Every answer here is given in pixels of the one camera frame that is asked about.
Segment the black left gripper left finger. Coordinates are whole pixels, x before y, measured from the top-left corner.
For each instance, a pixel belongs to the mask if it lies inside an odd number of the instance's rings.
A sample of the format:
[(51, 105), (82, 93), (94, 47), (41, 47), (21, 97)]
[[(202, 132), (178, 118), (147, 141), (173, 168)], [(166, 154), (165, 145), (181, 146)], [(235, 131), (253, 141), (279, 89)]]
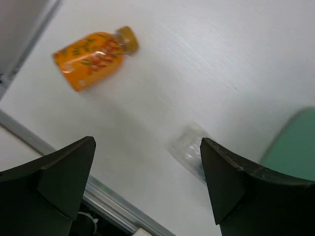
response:
[(2, 171), (0, 234), (66, 236), (76, 220), (95, 155), (86, 136), (58, 151)]

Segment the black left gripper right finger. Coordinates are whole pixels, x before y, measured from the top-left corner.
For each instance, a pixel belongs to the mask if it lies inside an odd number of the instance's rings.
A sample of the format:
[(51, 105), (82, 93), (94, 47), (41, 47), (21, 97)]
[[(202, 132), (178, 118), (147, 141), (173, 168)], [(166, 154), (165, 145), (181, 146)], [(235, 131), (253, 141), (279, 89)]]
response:
[(224, 236), (312, 236), (315, 183), (263, 167), (210, 138), (201, 160), (216, 225)]

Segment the clear bottle green label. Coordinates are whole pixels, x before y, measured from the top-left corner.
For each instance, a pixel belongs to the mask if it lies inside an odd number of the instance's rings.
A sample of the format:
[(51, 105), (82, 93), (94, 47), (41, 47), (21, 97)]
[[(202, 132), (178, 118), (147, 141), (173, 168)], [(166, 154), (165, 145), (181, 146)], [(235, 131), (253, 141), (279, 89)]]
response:
[(200, 145), (208, 133), (198, 124), (190, 123), (177, 134), (167, 146), (170, 154), (192, 175), (206, 184)]

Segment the orange juice bottle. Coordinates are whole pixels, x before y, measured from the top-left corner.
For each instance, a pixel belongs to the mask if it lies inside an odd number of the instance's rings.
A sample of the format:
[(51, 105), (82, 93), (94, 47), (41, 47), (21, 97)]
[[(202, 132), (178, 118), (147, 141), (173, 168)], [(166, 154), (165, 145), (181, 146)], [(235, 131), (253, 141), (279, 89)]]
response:
[(126, 55), (139, 49), (129, 26), (115, 33), (95, 32), (52, 54), (58, 70), (77, 92), (85, 90), (116, 72)]

